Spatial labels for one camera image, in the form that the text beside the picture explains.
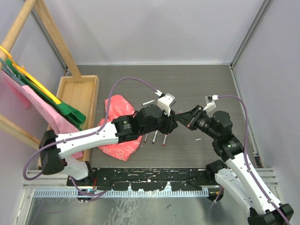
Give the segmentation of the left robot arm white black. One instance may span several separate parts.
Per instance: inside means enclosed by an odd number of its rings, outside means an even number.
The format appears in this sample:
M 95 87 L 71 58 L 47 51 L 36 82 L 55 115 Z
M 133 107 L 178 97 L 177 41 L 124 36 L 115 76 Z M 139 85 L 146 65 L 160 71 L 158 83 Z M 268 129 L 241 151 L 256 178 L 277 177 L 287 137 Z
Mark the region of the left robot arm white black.
M 47 131 L 40 143 L 42 174 L 66 174 L 88 186 L 94 180 L 91 166 L 72 158 L 73 154 L 97 146 L 133 141 L 153 131 L 168 135 L 177 127 L 174 111 L 165 112 L 151 104 L 99 127 L 59 135 Z

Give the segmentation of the grey-blue hanger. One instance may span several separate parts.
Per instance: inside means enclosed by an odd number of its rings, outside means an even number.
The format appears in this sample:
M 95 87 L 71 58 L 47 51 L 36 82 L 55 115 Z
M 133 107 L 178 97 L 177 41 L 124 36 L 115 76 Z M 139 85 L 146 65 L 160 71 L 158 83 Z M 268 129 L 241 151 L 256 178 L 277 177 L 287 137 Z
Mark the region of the grey-blue hanger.
M 17 84 L 20 86 L 24 86 L 24 82 L 21 80 L 20 76 L 15 75 L 13 71 L 10 69 L 10 67 L 7 65 L 7 63 L 0 58 L 0 62 L 2 63 L 2 70 L 10 77 L 12 78 Z

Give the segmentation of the aluminium corner profile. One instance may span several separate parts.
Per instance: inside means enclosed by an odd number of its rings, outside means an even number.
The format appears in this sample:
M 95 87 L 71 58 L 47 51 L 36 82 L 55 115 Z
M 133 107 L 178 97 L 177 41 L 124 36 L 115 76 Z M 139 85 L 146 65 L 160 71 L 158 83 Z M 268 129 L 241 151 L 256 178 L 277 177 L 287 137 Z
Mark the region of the aluminium corner profile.
M 251 40 L 252 36 L 254 35 L 255 31 L 257 30 L 260 22 L 262 21 L 264 15 L 267 13 L 270 5 L 272 4 L 273 0 L 263 0 L 261 6 L 259 7 L 253 21 L 250 24 L 249 29 L 246 32 L 231 64 L 230 68 L 234 69 L 237 65 L 238 61 L 240 60 L 242 54 L 244 53 L 249 41 Z
M 32 14 L 47 42 L 64 69 L 64 75 L 70 74 L 67 64 L 69 50 L 44 0 L 37 0 Z

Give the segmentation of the wooden rack base tray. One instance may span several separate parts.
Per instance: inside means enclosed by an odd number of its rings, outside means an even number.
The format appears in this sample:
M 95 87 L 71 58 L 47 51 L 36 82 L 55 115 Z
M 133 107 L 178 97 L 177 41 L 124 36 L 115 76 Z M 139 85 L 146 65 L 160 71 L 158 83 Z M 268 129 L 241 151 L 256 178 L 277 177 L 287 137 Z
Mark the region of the wooden rack base tray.
M 77 83 L 71 76 L 62 77 L 56 96 L 86 116 L 86 121 L 81 125 L 81 129 L 85 130 L 94 127 L 99 78 L 96 75 L 84 75 L 82 79 L 83 83 Z

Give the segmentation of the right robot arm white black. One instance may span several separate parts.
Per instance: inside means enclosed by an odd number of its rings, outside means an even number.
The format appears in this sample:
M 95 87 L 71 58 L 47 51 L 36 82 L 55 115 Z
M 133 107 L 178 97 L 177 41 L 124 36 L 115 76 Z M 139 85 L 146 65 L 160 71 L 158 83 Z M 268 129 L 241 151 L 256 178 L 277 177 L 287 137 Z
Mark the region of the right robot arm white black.
M 212 117 L 200 107 L 177 114 L 176 120 L 190 130 L 201 130 L 213 139 L 221 158 L 206 165 L 208 183 L 221 185 L 247 212 L 250 225 L 288 225 L 294 213 L 271 192 L 250 163 L 244 146 L 232 133 L 233 123 L 224 111 Z

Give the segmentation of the aluminium corner profile left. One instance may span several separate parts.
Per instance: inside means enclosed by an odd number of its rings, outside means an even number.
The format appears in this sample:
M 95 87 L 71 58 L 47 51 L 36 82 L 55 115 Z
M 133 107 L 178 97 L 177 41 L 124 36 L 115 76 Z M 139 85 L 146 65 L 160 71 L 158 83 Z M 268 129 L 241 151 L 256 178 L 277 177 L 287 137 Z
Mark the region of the aluminium corner profile left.
M 44 0 L 37 0 L 32 14 L 47 42 L 64 69 L 64 75 L 70 74 L 67 64 L 69 50 Z

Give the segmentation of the aluminium corner profile right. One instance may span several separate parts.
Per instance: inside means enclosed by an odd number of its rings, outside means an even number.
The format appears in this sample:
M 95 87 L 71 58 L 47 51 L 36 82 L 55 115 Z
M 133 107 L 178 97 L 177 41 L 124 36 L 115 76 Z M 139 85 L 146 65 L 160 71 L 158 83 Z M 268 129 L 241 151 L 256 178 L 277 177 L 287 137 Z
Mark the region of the aluminium corner profile right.
M 237 65 L 238 61 L 240 60 L 242 54 L 244 53 L 249 41 L 251 40 L 252 36 L 254 35 L 255 31 L 257 30 L 260 22 L 262 21 L 264 15 L 267 13 L 270 5 L 272 4 L 273 0 L 263 0 L 261 6 L 259 7 L 253 21 L 250 24 L 249 29 L 246 32 L 231 64 L 230 68 L 234 69 Z

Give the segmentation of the yellow hanger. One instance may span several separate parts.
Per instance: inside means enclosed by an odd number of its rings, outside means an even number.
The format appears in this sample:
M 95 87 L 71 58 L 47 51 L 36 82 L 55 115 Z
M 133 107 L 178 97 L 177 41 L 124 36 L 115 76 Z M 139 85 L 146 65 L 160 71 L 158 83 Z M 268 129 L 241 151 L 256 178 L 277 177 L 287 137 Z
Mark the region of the yellow hanger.
M 36 80 L 32 75 L 30 75 L 24 67 L 20 67 L 14 60 L 11 54 L 2 46 L 0 49 L 8 56 L 9 60 L 12 62 L 13 67 L 18 70 L 20 73 L 24 74 L 29 80 L 31 80 L 32 83 L 35 84 L 35 86 L 38 87 L 39 90 L 41 90 L 45 95 L 47 95 L 52 101 L 54 101 L 56 104 L 61 104 L 61 101 L 54 96 L 46 87 L 44 87 L 38 80 Z

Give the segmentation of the green garment on hanger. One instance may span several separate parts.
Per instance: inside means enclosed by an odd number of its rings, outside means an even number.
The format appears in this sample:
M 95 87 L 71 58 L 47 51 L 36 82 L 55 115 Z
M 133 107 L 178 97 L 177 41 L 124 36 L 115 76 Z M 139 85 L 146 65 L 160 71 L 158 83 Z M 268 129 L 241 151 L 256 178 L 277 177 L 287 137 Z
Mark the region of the green garment on hanger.
M 21 86 L 21 88 L 24 89 L 25 97 L 35 106 L 56 133 L 64 134 L 81 131 L 81 125 L 86 120 L 86 116 L 83 113 L 61 100 L 61 104 L 56 104 L 24 74 L 16 70 L 9 59 L 6 63 L 13 73 L 20 76 L 24 82 L 25 85 Z

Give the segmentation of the aluminium rail front edge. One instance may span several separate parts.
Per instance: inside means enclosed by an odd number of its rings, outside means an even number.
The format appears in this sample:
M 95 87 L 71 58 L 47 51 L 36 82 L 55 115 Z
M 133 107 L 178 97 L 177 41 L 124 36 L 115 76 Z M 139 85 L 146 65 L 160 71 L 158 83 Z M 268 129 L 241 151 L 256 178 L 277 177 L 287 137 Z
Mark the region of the aluminium rail front edge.
M 273 169 L 256 168 L 256 171 L 268 187 L 278 187 L 278 182 Z

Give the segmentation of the pink garment on hanger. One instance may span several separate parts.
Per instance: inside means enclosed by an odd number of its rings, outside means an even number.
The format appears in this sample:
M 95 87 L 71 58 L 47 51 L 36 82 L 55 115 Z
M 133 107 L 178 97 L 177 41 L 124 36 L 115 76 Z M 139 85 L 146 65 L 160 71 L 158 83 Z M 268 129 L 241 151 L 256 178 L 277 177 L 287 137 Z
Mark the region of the pink garment on hanger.
M 37 140 L 41 140 L 47 125 L 53 125 L 57 134 L 79 130 L 28 85 L 20 86 L 4 71 L 0 72 L 0 113 Z

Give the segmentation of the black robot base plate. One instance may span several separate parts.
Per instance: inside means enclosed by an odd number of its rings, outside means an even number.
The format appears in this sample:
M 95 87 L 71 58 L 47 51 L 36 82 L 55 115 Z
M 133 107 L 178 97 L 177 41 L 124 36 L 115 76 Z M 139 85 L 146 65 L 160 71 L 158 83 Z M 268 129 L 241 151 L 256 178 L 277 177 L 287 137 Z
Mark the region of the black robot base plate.
M 94 168 L 93 177 L 76 181 L 78 187 L 95 186 L 98 190 L 196 191 L 219 184 L 203 168 Z

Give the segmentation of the wooden clothes rack frame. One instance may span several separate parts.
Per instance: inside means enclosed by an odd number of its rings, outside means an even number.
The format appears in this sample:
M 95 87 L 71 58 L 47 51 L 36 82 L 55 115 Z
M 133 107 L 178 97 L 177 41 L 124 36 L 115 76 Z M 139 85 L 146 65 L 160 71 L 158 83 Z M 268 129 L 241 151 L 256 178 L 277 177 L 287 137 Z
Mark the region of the wooden clothes rack frame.
M 21 33 L 33 9 L 37 12 L 42 24 L 44 25 L 46 31 L 50 35 L 50 38 L 56 46 L 58 52 L 60 53 L 64 63 L 70 70 L 73 79 L 76 83 L 83 84 L 83 77 L 75 64 L 75 61 L 71 56 L 71 53 L 69 52 L 69 49 L 56 23 L 54 22 L 54 19 L 51 16 L 48 7 L 46 6 L 46 3 L 43 0 L 26 0 L 24 2 L 15 21 L 13 22 L 11 28 L 9 29 L 4 40 L 2 41 L 2 44 L 0 45 L 4 48 L 0 51 L 0 57 L 3 60 L 6 60 L 7 57 L 10 55 L 10 51 L 12 50 L 17 38 L 19 37 L 19 34 Z M 28 146 L 31 146 L 33 149 L 38 149 L 39 140 L 36 137 L 26 132 L 21 127 L 17 126 L 3 115 L 0 116 L 0 129 L 17 138 L 21 142 L 27 144 Z

